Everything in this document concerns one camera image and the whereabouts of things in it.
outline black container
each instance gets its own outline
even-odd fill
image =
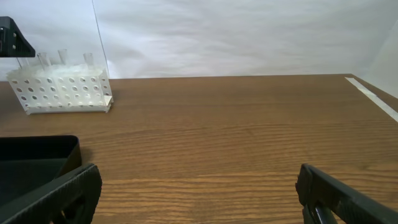
[[[81,166],[76,136],[0,138],[0,207]]]

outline white tape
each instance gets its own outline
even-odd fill
[[[398,113],[394,111],[387,103],[383,102],[378,98],[374,93],[369,91],[365,86],[360,84],[358,81],[355,80],[355,78],[347,78],[346,79],[353,84],[356,88],[358,88],[359,91],[361,91],[363,94],[365,94],[373,103],[378,105],[384,112],[386,112],[392,119],[398,122]]]

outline white sheet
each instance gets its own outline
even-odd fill
[[[366,73],[396,0],[95,0],[111,78]],[[91,1],[3,0],[38,52],[104,62]],[[0,59],[0,80],[16,68]]]

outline brown wooden tabletop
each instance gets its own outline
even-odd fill
[[[30,116],[0,83],[0,136],[78,136],[93,223],[302,223],[305,162],[398,210],[398,124],[345,77],[111,80],[109,113]]]

